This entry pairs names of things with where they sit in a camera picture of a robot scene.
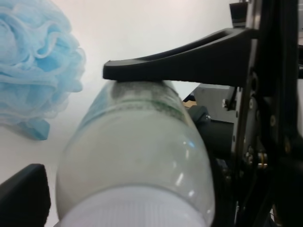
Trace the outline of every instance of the black plastic part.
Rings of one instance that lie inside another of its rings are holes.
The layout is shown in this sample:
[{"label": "black plastic part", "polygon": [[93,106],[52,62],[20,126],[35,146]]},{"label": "black plastic part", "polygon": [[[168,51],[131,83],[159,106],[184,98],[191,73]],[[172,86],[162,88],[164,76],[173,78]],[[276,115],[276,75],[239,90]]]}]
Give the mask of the black plastic part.
[{"label": "black plastic part", "polygon": [[263,227],[278,227],[278,225],[271,219],[271,215],[269,214]]},{"label": "black plastic part", "polygon": [[299,64],[303,65],[303,45],[299,45]]},{"label": "black plastic part", "polygon": [[242,87],[254,30],[227,28],[167,52],[108,61],[103,78],[117,81],[181,80]]},{"label": "black plastic part", "polygon": [[283,227],[302,226],[303,163],[289,157],[279,162],[274,194],[279,219]]},{"label": "black plastic part", "polygon": [[44,165],[31,164],[0,185],[1,227],[43,227],[50,207]]},{"label": "black plastic part", "polygon": [[237,87],[229,87],[228,95],[226,100],[227,102],[227,111],[235,110],[236,109],[236,95],[237,95]]},{"label": "black plastic part", "polygon": [[299,77],[298,79],[303,79],[303,69],[299,70]]},{"label": "black plastic part", "polygon": [[241,23],[246,22],[247,15],[247,2],[239,2],[229,4],[231,8],[232,22],[233,23]]},{"label": "black plastic part", "polygon": [[[230,124],[226,125],[225,122],[212,122],[207,119],[208,111],[204,106],[192,106],[188,110],[188,113],[205,142],[212,170],[216,204],[212,227],[233,227],[235,204],[232,185],[231,182],[225,180],[223,170],[217,162],[218,156],[230,156],[232,126],[226,129],[226,126],[230,126]],[[222,146],[220,143],[226,144],[229,147]]]},{"label": "black plastic part", "polygon": [[279,6],[280,26],[276,38],[281,45],[280,58],[273,59],[279,65],[279,73],[274,82],[278,84],[276,91],[279,97],[277,112],[280,115],[279,147],[284,152],[285,141],[289,140],[291,156],[303,160],[303,139],[297,127],[298,120],[298,1],[274,1]]},{"label": "black plastic part", "polygon": [[195,96],[193,96],[192,94],[188,95],[183,102],[187,102],[187,101],[196,101]]},{"label": "black plastic part", "polygon": [[228,160],[232,150],[233,123],[208,120],[207,109],[204,106],[192,106],[188,110],[189,116],[195,123],[206,149],[215,158]]},{"label": "black plastic part", "polygon": [[236,227],[260,227],[267,220],[274,197],[270,173],[261,174],[251,188],[246,206],[240,206]]}]

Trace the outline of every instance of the bottle label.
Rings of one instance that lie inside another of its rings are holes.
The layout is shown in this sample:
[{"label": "bottle label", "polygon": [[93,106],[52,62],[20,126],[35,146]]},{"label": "bottle label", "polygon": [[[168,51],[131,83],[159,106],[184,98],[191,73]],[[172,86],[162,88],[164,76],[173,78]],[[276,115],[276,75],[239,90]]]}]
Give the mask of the bottle label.
[{"label": "bottle label", "polygon": [[155,110],[185,121],[182,102],[167,82],[110,81],[94,100],[80,129],[105,114],[130,110]]}]

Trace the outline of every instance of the black mechanical part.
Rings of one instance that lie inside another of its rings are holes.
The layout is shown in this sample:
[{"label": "black mechanical part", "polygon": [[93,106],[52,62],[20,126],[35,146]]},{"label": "black mechanical part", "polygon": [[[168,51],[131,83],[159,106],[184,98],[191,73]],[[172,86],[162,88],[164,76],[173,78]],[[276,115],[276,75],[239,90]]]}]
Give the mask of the black mechanical part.
[{"label": "black mechanical part", "polygon": [[226,99],[222,101],[222,107],[227,111],[236,109],[237,87],[229,87]]},{"label": "black mechanical part", "polygon": [[[253,69],[259,42],[261,5],[262,0],[252,0],[248,3],[246,29],[255,29],[258,32],[258,37],[251,40],[251,51],[249,64],[246,70],[245,85],[243,88],[237,90],[237,104],[236,104],[236,121],[234,122],[233,140],[232,140],[232,170],[238,173],[241,170],[241,162],[243,160],[244,152],[246,152],[245,141],[253,140],[252,134],[246,135],[249,130],[250,122],[248,121],[249,103],[251,99],[251,85],[254,77]],[[238,174],[235,174],[235,184],[238,185]]]},{"label": "black mechanical part", "polygon": [[303,45],[299,45],[299,64],[303,65]]},{"label": "black mechanical part", "polygon": [[195,96],[193,96],[192,94],[188,95],[183,102],[187,102],[187,101],[196,101]]},{"label": "black mechanical part", "polygon": [[103,78],[118,81],[180,80],[242,87],[245,85],[251,29],[227,28],[167,52],[108,61]]},{"label": "black mechanical part", "polygon": [[227,167],[222,169],[217,158],[230,156],[232,123],[209,120],[208,111],[204,106],[192,106],[188,110],[205,143],[213,175],[215,194],[215,218],[212,227],[232,227],[235,216],[235,199],[232,183]]},{"label": "black mechanical part", "polygon": [[299,79],[303,79],[303,69],[299,69]]},{"label": "black mechanical part", "polygon": [[302,226],[303,166],[302,162],[285,157],[279,160],[274,200],[283,227]]},{"label": "black mechanical part", "polygon": [[233,123],[207,119],[208,111],[204,106],[192,106],[188,113],[203,138],[206,149],[215,158],[230,159]]},{"label": "black mechanical part", "polygon": [[44,165],[31,164],[0,185],[1,227],[43,227],[50,207]]},{"label": "black mechanical part", "polygon": [[230,4],[232,23],[234,27],[245,27],[247,6],[247,2]]},{"label": "black mechanical part", "polygon": [[262,173],[258,176],[246,205],[239,210],[236,227],[264,225],[272,207],[273,189],[271,184],[271,175]]},{"label": "black mechanical part", "polygon": [[263,227],[278,227],[278,225],[271,219],[271,215],[269,214]]}]

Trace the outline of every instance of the white bottle cap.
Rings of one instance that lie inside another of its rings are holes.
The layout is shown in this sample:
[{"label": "white bottle cap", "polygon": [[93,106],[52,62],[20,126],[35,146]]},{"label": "white bottle cap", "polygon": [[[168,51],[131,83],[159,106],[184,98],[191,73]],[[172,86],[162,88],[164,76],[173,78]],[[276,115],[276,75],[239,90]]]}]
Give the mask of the white bottle cap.
[{"label": "white bottle cap", "polygon": [[174,193],[127,186],[94,194],[74,207],[61,227],[206,227],[197,210]]}]

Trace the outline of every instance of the transparent plastic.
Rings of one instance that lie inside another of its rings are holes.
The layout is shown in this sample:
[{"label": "transparent plastic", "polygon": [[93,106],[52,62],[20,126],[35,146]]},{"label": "transparent plastic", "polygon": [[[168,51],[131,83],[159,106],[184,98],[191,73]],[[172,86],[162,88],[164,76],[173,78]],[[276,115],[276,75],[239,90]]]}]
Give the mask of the transparent plastic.
[{"label": "transparent plastic", "polygon": [[92,194],[125,185],[173,192],[198,210],[207,226],[213,221],[206,149],[167,83],[111,81],[103,88],[60,162],[59,218]]}]

